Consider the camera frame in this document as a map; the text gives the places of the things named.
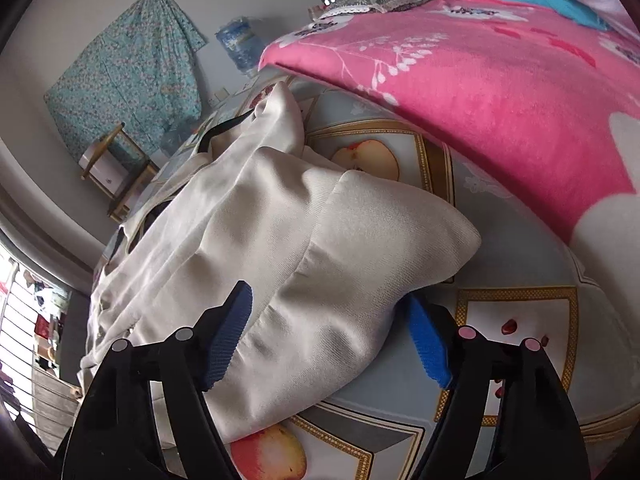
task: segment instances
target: pink bedspread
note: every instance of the pink bedspread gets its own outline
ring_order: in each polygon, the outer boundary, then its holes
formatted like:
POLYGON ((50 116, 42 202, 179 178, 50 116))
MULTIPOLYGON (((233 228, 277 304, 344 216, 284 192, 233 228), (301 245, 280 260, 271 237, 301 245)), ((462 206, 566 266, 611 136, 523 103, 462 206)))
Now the pink bedspread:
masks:
POLYGON ((265 64, 446 142, 570 244, 612 301, 639 309, 640 46, 539 6, 433 0, 327 18, 272 43, 265 64))

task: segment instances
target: beige fabric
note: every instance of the beige fabric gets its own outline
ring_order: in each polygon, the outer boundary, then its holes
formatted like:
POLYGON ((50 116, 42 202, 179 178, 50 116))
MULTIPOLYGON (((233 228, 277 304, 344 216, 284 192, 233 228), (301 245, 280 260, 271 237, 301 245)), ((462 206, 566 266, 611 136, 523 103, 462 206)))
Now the beige fabric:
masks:
MULTIPOLYGON (((146 213, 188 182, 92 295, 95 371, 111 343, 164 340, 222 304, 237 280, 254 307, 223 380, 205 394, 224 442, 291 416, 342 387, 380 350, 396 302, 452 276, 479 236, 452 206, 423 190, 345 172, 303 145, 300 111, 279 84, 231 144, 194 156, 146 213)), ((161 440, 172 445, 159 384, 161 440)))

